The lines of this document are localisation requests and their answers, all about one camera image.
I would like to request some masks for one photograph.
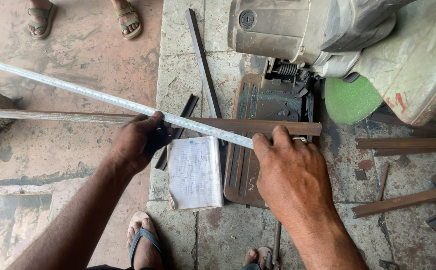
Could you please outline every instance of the spring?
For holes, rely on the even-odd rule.
[[[278,70],[279,75],[294,76],[298,73],[298,65],[296,64],[281,64]]]

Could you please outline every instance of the red paint mark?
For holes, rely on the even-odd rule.
[[[404,113],[406,110],[405,105],[403,105],[403,99],[401,98],[401,94],[400,93],[396,93],[396,97],[395,97],[396,101],[401,105],[401,113]]]
[[[358,168],[359,169],[363,169],[365,171],[369,171],[371,170],[371,168],[373,167],[373,162],[369,159],[367,160],[363,160],[362,162],[358,163]]]
[[[388,106],[390,106],[390,108],[394,108],[395,107],[395,104],[390,102],[390,98],[389,97],[386,98],[385,102],[388,104]]]

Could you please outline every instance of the green cutting disc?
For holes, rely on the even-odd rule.
[[[351,125],[363,120],[378,108],[383,99],[371,83],[360,76],[352,83],[327,78],[324,84],[326,110],[335,123]]]

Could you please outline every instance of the black flip-flop strap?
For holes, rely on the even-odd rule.
[[[151,234],[151,232],[149,232],[146,229],[141,228],[137,234],[134,236],[133,238],[133,242],[131,243],[131,248],[130,248],[130,264],[131,267],[133,267],[133,259],[134,259],[134,252],[135,249],[138,245],[138,241],[140,240],[140,237],[144,236],[146,239],[148,239],[151,243],[153,243],[155,245],[155,247],[158,249],[160,255],[161,255],[161,259],[163,259],[163,247],[161,246],[161,243],[158,241],[158,239],[156,239],[156,237],[154,235]]]

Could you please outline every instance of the hand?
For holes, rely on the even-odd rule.
[[[150,117],[139,114],[120,128],[108,158],[126,166],[133,174],[139,173],[158,149],[171,142],[169,135],[173,131],[170,124],[163,121],[161,112]]]
[[[294,220],[336,213],[326,161],[316,145],[292,140],[280,125],[273,130],[272,142],[256,133],[253,146],[261,168],[258,191],[287,230],[301,226]]]

